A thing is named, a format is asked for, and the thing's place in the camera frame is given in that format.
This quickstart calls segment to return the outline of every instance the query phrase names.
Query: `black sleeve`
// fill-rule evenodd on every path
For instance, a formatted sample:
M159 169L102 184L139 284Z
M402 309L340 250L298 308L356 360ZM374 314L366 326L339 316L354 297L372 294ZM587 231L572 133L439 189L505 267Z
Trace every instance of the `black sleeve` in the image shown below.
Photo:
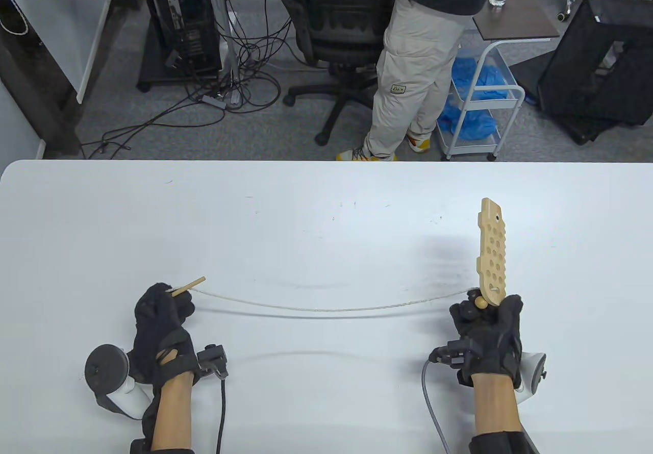
M534 454L523 432L496 432L474 437L470 454Z
M145 439L133 440L129 447L129 454L149 454ZM163 451L154 451L156 454L195 454L190 449L164 449Z

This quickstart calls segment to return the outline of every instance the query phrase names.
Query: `person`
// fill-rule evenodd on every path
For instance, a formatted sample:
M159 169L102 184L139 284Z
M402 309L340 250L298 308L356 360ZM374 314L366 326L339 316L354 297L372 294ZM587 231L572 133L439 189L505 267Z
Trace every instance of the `person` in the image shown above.
M339 161L393 161L403 141L416 153L431 148L460 37L487 0L395 0L376 71L372 124L362 146Z
M135 307L136 338L129 353L135 371L130 373L152 384L154 400L142 419L145 438L132 442L131 454L193 454L191 389L200 367L182 325L195 307L190 292L172 297L170 290L168 284L154 284Z
M193 343L182 327L194 311L189 292L173 298L167 284L155 284L138 300L137 335L130 353L138 373L153 385L154 400L143 418L144 440L136 452L193 454L191 390L199 367ZM461 338L471 338L483 353L467 358L459 382L474 388L476 436L471 454L532 454L519 419L514 388L520 382L519 296L498 308L478 310L473 295L450 308Z

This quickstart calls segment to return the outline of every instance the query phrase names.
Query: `computer tower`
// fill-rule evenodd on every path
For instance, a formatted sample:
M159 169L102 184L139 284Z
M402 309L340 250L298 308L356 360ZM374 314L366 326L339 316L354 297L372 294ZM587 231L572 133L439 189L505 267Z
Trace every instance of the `computer tower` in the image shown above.
M154 0L154 9L151 12L156 12L159 42L163 42L161 46L168 55L168 67L191 69L188 74L220 69L219 36L211 0Z
M653 114L653 4L583 0L537 95L541 109L562 124L578 118L576 130L645 123Z

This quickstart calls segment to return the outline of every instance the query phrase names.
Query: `beige pants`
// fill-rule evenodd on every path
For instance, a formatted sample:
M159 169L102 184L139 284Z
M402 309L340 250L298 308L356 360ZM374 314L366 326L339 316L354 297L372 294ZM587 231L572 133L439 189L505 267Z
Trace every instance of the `beige pants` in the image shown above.
M376 66L372 126L364 151L389 158L406 136L431 136L447 101L460 36L469 17L434 11L410 0L395 0Z

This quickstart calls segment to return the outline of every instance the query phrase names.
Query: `brown tabletop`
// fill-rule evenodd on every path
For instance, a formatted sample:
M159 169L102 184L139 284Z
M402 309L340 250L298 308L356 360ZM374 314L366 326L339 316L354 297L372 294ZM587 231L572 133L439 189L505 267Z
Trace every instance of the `brown tabletop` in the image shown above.
M536 0L507 0L503 7L485 2L483 10L474 16L474 23L485 41L560 35Z

